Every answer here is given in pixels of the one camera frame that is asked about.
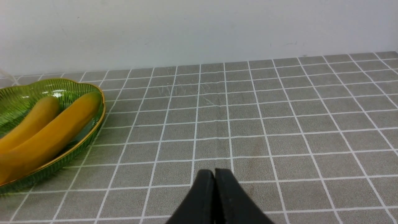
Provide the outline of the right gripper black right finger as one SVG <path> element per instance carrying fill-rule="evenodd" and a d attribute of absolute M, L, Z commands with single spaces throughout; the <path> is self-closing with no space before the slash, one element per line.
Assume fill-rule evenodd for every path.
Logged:
<path fill-rule="evenodd" d="M 273 224 L 243 190 L 230 169 L 215 169 L 215 224 Z"/>

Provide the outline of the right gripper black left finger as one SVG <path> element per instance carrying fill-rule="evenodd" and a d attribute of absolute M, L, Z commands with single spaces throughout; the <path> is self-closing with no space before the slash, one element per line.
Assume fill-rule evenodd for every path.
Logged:
<path fill-rule="evenodd" d="M 212 204 L 215 180 L 212 171 L 201 169 L 182 203 L 167 224 L 213 224 Z"/>

